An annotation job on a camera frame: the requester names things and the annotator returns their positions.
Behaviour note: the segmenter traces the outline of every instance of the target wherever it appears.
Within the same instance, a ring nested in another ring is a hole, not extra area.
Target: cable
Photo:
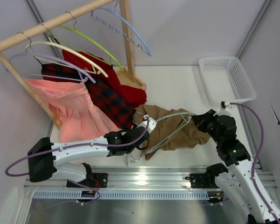
[[[186,125],[187,125],[187,124],[189,123],[189,120],[186,121],[186,119],[183,117],[183,114],[195,115],[194,113],[190,113],[190,112],[173,113],[173,114],[166,115],[166,116],[164,116],[164,117],[161,117],[161,118],[157,119],[156,122],[159,122],[160,120],[163,120],[163,119],[165,119],[165,118],[170,118],[170,117],[173,117],[173,116],[181,115],[182,118],[183,118],[183,120],[186,122]],[[185,127],[185,125],[182,126],[180,129],[178,129],[177,131],[173,132],[171,135],[169,135],[168,137],[166,137],[164,140],[170,138],[173,134],[175,134],[176,132],[178,132],[179,130],[181,130],[181,129],[184,128],[184,127]],[[129,161],[128,161],[128,157],[129,157],[129,156],[131,156],[131,157],[134,159],[134,160],[131,160],[130,162],[137,162],[137,161],[138,161],[139,159],[141,159],[144,155],[146,155],[146,154],[148,154],[148,153],[154,152],[154,151],[156,150],[156,148],[157,148],[158,145],[156,145],[156,146],[154,146],[153,148],[151,148],[149,151],[147,151],[146,153],[144,153],[144,154],[143,154],[142,156],[140,156],[138,159],[135,159],[131,154],[126,154],[126,166],[127,166],[127,167],[129,166]]]
[[[101,144],[101,143],[94,143],[93,145],[94,146],[107,146],[107,147],[123,147],[123,146],[129,146],[129,145],[132,145],[134,144],[135,142],[139,141],[146,133],[147,129],[148,129],[148,126],[149,126],[149,118],[147,119],[147,125],[146,125],[146,128],[144,129],[143,133],[134,141],[132,142],[129,142],[129,143],[126,143],[126,144],[120,144],[120,145],[113,145],[113,144]],[[67,148],[73,148],[73,147],[79,147],[79,146],[92,146],[91,143],[83,143],[83,144],[75,144],[75,145],[72,145],[72,146],[66,146],[66,147],[63,147],[63,149],[67,149]],[[29,172],[28,173],[22,173],[22,174],[11,174],[9,173],[9,170],[14,167],[16,164],[24,161],[24,160],[27,160],[27,159],[30,159],[30,158],[33,158],[33,157],[36,157],[36,156],[39,156],[39,155],[44,155],[44,154],[47,154],[47,153],[52,153],[52,152],[56,152],[56,151],[59,151],[60,148],[55,148],[55,149],[51,149],[51,150],[47,150],[47,151],[43,151],[43,152],[40,152],[40,153],[35,153],[35,154],[32,154],[32,155],[28,155],[28,156],[25,156],[15,162],[13,162],[12,164],[10,164],[6,170],[5,170],[5,174],[7,176],[26,176],[26,175],[29,175]]]
[[[261,191],[260,191],[260,189],[259,189],[259,187],[258,187],[258,185],[257,185],[257,183],[256,183],[256,180],[254,179],[254,177],[255,177],[255,173],[254,173],[254,172],[255,172],[255,166],[256,166],[257,160],[258,160],[258,158],[259,158],[259,155],[260,155],[260,153],[261,153],[261,151],[262,151],[263,142],[264,142],[264,138],[265,138],[265,131],[264,131],[262,122],[261,122],[260,117],[258,116],[258,114],[257,114],[252,108],[250,108],[249,106],[246,106],[246,105],[240,104],[240,103],[230,103],[230,104],[231,104],[231,105],[242,106],[242,107],[244,107],[244,108],[247,108],[249,111],[251,111],[251,112],[255,115],[255,117],[257,118],[257,121],[259,122],[260,129],[261,129],[261,141],[260,141],[259,149],[258,149],[258,151],[257,151],[257,153],[256,153],[256,156],[255,156],[254,161],[253,161],[253,164],[252,164],[251,177],[252,177],[252,182],[253,182],[253,184],[254,184],[254,186],[255,186],[256,191],[258,192],[258,194],[259,194],[259,196],[261,197],[262,201],[266,204],[266,206],[268,207],[268,209],[269,209],[270,212],[271,212],[271,211],[273,211],[271,205],[267,202],[267,200],[265,199],[265,197],[262,195],[262,193],[261,193]],[[276,215],[275,213],[271,213],[271,214],[272,214],[272,216],[276,219],[276,222],[277,222],[278,224],[280,224],[280,220],[278,219],[277,215]]]
[[[81,202],[80,205],[93,203],[93,202],[97,201],[97,200],[101,197],[101,194],[100,194],[100,192],[99,192],[98,190],[96,190],[96,189],[94,189],[94,188],[91,188],[91,187],[88,187],[88,186],[85,186],[85,185],[83,185],[83,184],[80,184],[80,183],[71,181],[71,180],[69,180],[69,181],[72,182],[72,183],[74,183],[74,184],[77,185],[77,186],[82,187],[82,188],[87,188],[87,189],[93,190],[93,191],[96,192],[97,195],[98,195],[96,198],[92,199],[91,201],[88,201],[88,202]],[[78,200],[75,200],[75,201],[74,201],[74,200],[68,200],[68,201],[63,201],[63,202],[59,202],[59,203],[53,204],[53,205],[51,205],[51,206],[48,206],[48,207],[46,207],[46,208],[39,209],[39,210],[36,209],[36,208],[34,208],[34,210],[36,210],[36,211],[45,211],[45,210],[54,208],[54,207],[56,207],[56,206],[58,206],[58,205],[66,204],[66,203],[79,203],[79,201],[78,201]]]
[[[101,188],[101,185],[99,185],[99,182],[97,179],[94,180],[94,182],[97,184],[98,190]]]

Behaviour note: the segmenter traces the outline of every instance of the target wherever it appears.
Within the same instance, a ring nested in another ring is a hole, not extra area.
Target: red fabric
[[[137,108],[138,106],[145,104],[147,97],[146,97],[146,93],[144,90],[120,84],[120,81],[112,66],[110,66],[88,54],[85,54],[83,52],[79,52],[79,53],[81,55],[89,58],[90,60],[92,60],[95,64],[97,64],[99,67],[101,67],[108,74],[108,76],[109,76],[108,78],[106,78],[104,75],[100,75],[99,76],[100,80],[102,80],[102,82],[104,82],[106,85],[108,85],[110,88],[112,88],[115,92],[117,92],[119,95],[121,95],[122,98],[124,98],[132,107]],[[62,54],[63,54],[65,61],[68,61],[68,62],[78,66],[81,69],[87,68],[89,71],[93,71],[91,64],[87,63],[86,61],[79,58],[78,56],[76,56],[66,50],[62,50]]]
[[[77,81],[64,80],[55,77],[80,78],[77,70],[53,63],[43,64],[42,74],[51,76],[43,77],[43,79],[53,82],[79,83]],[[104,84],[98,76],[99,75],[92,76],[96,83],[92,83],[91,80],[87,80],[84,83],[93,104],[101,109],[101,111],[104,112],[117,127],[121,129],[131,129],[133,125],[133,115],[136,110],[118,93]]]

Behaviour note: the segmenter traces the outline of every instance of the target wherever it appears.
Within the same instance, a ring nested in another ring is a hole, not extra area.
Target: brown pants
[[[168,111],[155,105],[140,105],[136,110],[136,113],[138,112],[142,113],[143,115],[148,114],[150,117],[157,120],[166,115],[187,111],[184,109]],[[184,118],[187,118],[190,115],[184,114],[183,116]],[[134,123],[139,124],[141,122],[142,115],[135,114]],[[157,124],[157,127],[151,132],[149,137],[149,144],[147,148],[142,151],[141,155],[143,155],[152,147],[158,145],[164,139],[167,139],[170,134],[172,134],[176,129],[183,126],[185,123],[186,122],[183,120],[181,115],[160,120]],[[188,125],[172,135],[158,147],[161,147],[164,151],[176,150],[177,148],[194,148],[198,143],[205,144],[209,139],[210,136],[207,133],[198,131],[198,129],[194,125],[194,122],[191,120]],[[145,159],[149,160],[156,153],[156,151],[157,150],[146,154]]]

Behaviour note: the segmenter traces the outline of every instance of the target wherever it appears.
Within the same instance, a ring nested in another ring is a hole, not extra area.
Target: lavender hanger
[[[38,75],[38,74],[31,74],[31,73],[22,73],[22,74],[25,74],[25,75],[32,75],[32,76],[42,76],[42,77],[53,77],[53,78],[60,78],[60,79],[67,79],[67,80],[73,80],[73,81],[79,81],[79,82],[86,82],[88,80],[88,78],[93,82],[95,83],[96,81],[85,71],[83,71],[82,69],[80,69],[79,67],[75,66],[74,64],[72,63],[69,63],[63,59],[60,59],[58,57],[54,57],[54,56],[51,56],[51,55],[46,55],[46,54],[42,54],[42,53],[35,53],[35,52],[27,52],[27,53],[19,53],[19,54],[16,54],[16,55],[13,55],[9,58],[9,60],[11,61],[13,58],[15,57],[19,57],[19,56],[28,56],[28,55],[34,55],[34,56],[41,56],[41,57],[46,57],[46,58],[49,58],[49,59],[53,59],[53,60],[56,60],[58,62],[61,62],[63,64],[66,64],[68,66],[71,66],[73,67],[74,69],[76,69],[79,73],[79,76],[81,78],[81,80],[79,79],[73,79],[73,78],[65,78],[65,77],[54,77],[54,76],[47,76],[47,75]]]

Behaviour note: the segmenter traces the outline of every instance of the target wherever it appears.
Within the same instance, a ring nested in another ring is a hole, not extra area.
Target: laundry basket
[[[199,60],[205,92],[212,106],[221,101],[243,103],[256,98],[255,90],[237,57],[207,57]]]

